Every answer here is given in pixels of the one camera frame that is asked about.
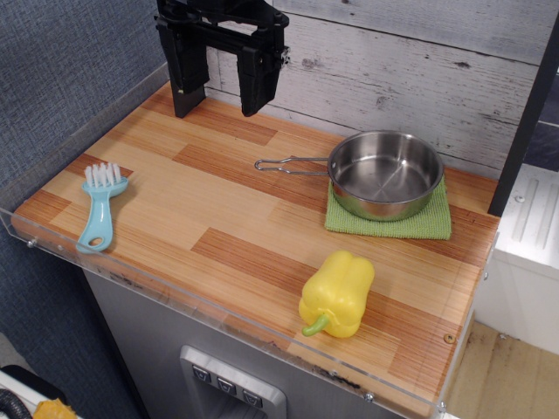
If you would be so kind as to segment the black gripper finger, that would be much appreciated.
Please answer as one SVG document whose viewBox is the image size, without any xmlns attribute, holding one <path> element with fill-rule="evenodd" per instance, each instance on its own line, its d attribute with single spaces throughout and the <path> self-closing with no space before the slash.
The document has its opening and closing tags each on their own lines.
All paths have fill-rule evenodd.
<svg viewBox="0 0 559 419">
<path fill-rule="evenodd" d="M 157 19 L 156 29 L 167 59 L 175 116 L 183 118 L 206 98 L 206 45 L 188 26 Z"/>
<path fill-rule="evenodd" d="M 237 55 L 241 110 L 245 117 L 256 114 L 275 98 L 280 62 L 270 52 L 245 46 Z"/>
</svg>

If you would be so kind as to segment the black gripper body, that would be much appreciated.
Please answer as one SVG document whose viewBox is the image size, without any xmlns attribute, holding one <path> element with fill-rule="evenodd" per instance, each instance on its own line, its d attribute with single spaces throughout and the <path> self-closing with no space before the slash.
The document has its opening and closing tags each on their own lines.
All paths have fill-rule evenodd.
<svg viewBox="0 0 559 419">
<path fill-rule="evenodd" d="M 237 57 L 245 46 L 273 53 L 280 69 L 288 48 L 289 18 L 265 1 L 159 1 L 157 19 L 188 26 L 207 48 Z"/>
</svg>

